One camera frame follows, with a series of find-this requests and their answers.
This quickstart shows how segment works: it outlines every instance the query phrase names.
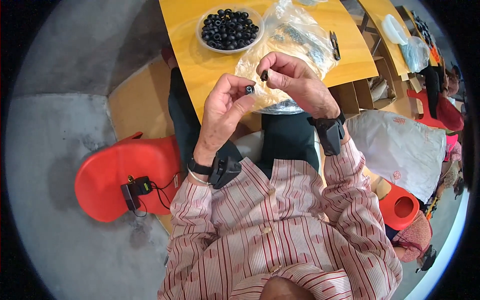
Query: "concrete floor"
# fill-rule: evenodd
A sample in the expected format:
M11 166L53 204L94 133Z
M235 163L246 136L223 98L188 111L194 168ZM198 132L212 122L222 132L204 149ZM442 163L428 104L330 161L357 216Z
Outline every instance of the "concrete floor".
M443 40L417 0L392 2L417 11ZM96 222L79 207L73 182L83 159L116 141L104 96L167 42L157 0L63 0L25 59L8 118L5 172L24 247L57 299L152 299L163 279L168 236L160 224L132 214ZM439 47L454 61L448 45ZM438 250L457 207L446 191L432 220ZM420 280L414 268L404 266L395 299Z

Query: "white container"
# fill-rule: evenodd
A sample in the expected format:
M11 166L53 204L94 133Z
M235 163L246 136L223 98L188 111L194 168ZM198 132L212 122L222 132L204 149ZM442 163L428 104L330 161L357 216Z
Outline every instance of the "white container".
M246 47L243 47L241 49L236 49L236 50L219 50L219 49L215 49L215 48L212 48L210 46L207 45L207 42L205 42L204 40L202 40L202 27L204 26L204 20L207 18L207 16L209 14L217 14L217 11L218 10L226 10L226 9L231 9L233 12L247 12L248 13L248 18L252 20L252 22L258 26L258 32L257 32L257 38L255 39L255 41L253 43L251 43L250 45L246 46ZM243 4L222 4L220 6L217 6L217 7L214 7L214 8L211 8L210 10L208 10L199 20L198 20L198 23L197 23L197 28L195 29L195 34L197 36L197 40L198 42L200 43L200 45L202 45L203 47L209 49L209 50L212 50L212 51L215 51L215 52L218 52L218 53L223 53L223 54L234 54L234 53L239 53L239 52L242 52L242 51L245 51L245 50L248 50L250 48L252 48L253 46L255 46L258 41L260 39L262 39L262 36L264 35L264 21L262 19L262 16L257 13L256 11L254 11L253 9L251 9L250 7L246 7L245 5Z
M391 14L385 16L385 19L382 21L382 29L392 43L400 45L408 43L407 35L403 31L402 25Z

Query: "clear plastic bowl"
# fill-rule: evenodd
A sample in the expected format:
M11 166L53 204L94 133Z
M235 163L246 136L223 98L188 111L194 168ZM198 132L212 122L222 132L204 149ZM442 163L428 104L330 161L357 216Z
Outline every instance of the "clear plastic bowl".
M407 35L403 31L402 25L391 14L385 16L385 19L382 21L382 29L392 43L400 45L408 43Z
M257 38L255 39L255 41L253 43L251 43L247 47L243 47L241 49L235 49L235 50L219 50L219 49L215 49L215 48L212 48L212 47L208 46L207 42L202 40L202 27L204 26L204 20L207 18L207 16L211 13L212 14L217 14L218 10L226 10L228 8L230 8L233 12L247 12L248 15L249 15L248 18L251 19L252 22L255 25L258 26ZM215 51L215 52L218 52L218 53L224 53L224 54L235 54L235 53L239 53L239 52L248 50L248 49L252 48L253 46L255 46L258 43L258 41L260 39L262 39L262 36L264 35L264 26L265 25L264 25L264 21L262 19L262 16L259 13L257 13L256 11L254 11L253 9L251 9L250 7L246 7L243 4L222 4L220 6L217 6L217 7L214 7L214 8L211 8L210 10L208 10L200 18L200 20L198 20L195 35L197 36L197 39L198 39L198 42L200 43L200 45L202 45L203 47L205 47L209 50L212 50L212 51Z

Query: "white bowl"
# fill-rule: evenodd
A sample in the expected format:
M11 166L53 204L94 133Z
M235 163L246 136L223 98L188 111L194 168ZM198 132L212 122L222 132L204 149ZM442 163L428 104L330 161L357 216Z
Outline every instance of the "white bowl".
M246 47L243 47L243 48L240 48L240 49L236 49L236 50L219 50L219 49L215 49L215 48L212 48L210 46L207 45L207 42L205 42L204 40L202 40L202 27L204 26L204 20L207 18L207 16L209 14L217 14L217 11L218 10L226 10L230 8L233 12L247 12L248 13L248 18L252 20L252 22L258 26L258 32L257 32L257 38L255 39L255 41L253 43L251 43L250 45L246 46ZM197 40L198 42L200 43L200 45L202 45L203 47L209 49L209 50L212 50L212 51L215 51L215 52L218 52L218 53L224 53L224 54L234 54L234 53L239 53L239 52L242 52L242 51L245 51L245 50L248 50L250 48L252 48L253 46L255 46L258 41L262 38L262 36L264 35L264 21L262 19L262 16L257 13L256 11L254 11L253 9L251 9L250 7L246 7L245 5L243 4L222 4L220 6L217 6L217 7L214 7L214 8L211 8L210 10L208 10L199 20L198 20L198 23L197 23L197 28L195 29L195 34L197 36Z
M400 45L408 43L407 35L403 31L402 25L391 14L385 16L385 19L382 21L382 29L392 43Z

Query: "table leg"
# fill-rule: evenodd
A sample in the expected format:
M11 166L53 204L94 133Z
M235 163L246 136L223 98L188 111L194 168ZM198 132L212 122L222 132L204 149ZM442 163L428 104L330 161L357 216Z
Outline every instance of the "table leg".
M365 28L367 28L367 23L368 23L368 15L367 13L365 13L363 15L363 19L361 21L361 25L358 26L358 28L360 29L360 33L363 33L365 31Z
M377 41L375 42L375 45L373 46L373 49L372 49L372 56L375 55L375 52L377 51L378 49L378 46L380 45L380 42L382 41L382 38L380 36L377 36Z

